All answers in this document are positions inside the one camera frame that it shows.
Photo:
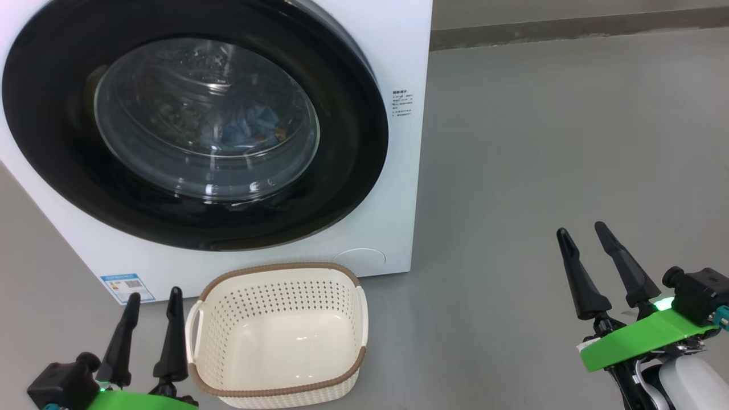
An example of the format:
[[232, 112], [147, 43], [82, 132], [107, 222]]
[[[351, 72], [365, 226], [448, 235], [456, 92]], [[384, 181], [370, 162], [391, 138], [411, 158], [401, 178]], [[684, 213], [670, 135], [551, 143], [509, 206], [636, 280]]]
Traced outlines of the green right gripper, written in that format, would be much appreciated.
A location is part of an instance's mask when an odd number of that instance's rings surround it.
[[[594, 224], [596, 234], [606, 254], [613, 260], [626, 290], [626, 301], [630, 308], [651, 306], [651, 300], [659, 297], [661, 291], [649, 278], [640, 263], [620, 243], [606, 223]], [[572, 294], [576, 316], [580, 320], [591, 320], [606, 314], [612, 304], [601, 295], [586, 272], [580, 260], [580, 250], [567, 229], [556, 232], [562, 254], [563, 267]], [[641, 355], [661, 350], [672, 343], [683, 342], [691, 337], [700, 337], [709, 331], [719, 330], [713, 324], [700, 327], [684, 318], [671, 308], [674, 297], [658, 300], [654, 306], [657, 312], [637, 322], [615, 330], [604, 337], [594, 338], [576, 346], [588, 372], [603, 370], [612, 365], [638, 358]]]

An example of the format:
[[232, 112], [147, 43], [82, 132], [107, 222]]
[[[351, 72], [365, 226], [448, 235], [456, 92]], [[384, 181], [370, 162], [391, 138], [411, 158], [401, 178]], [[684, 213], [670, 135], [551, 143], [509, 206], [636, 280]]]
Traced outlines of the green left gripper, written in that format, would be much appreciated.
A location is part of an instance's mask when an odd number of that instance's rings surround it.
[[[167, 330], [162, 354], [154, 365], [153, 376], [161, 383], [181, 382], [189, 376], [185, 337], [185, 312], [182, 289], [173, 286], [167, 302]], [[138, 324], [141, 295], [131, 293], [122, 317], [115, 327], [111, 342], [96, 372], [99, 384], [116, 385], [119, 388], [131, 384], [129, 371], [133, 330]], [[198, 409], [198, 405], [172, 397], [148, 395], [127, 390], [103, 390], [88, 409]]]

